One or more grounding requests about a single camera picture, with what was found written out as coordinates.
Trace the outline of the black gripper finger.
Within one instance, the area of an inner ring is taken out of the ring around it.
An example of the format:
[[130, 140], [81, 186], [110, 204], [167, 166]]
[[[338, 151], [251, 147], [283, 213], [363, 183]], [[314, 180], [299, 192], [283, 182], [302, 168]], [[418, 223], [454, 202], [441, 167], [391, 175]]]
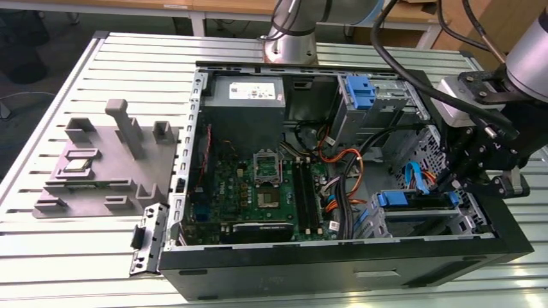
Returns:
[[439, 149], [443, 153], [443, 168], [437, 175], [435, 191], [454, 190], [453, 182], [463, 184], [477, 171], [483, 155], [482, 143], [475, 127], [447, 128], [441, 136]]
[[481, 175], [479, 170], [447, 172], [446, 191], [462, 190], [485, 196], [498, 196], [498, 185]]

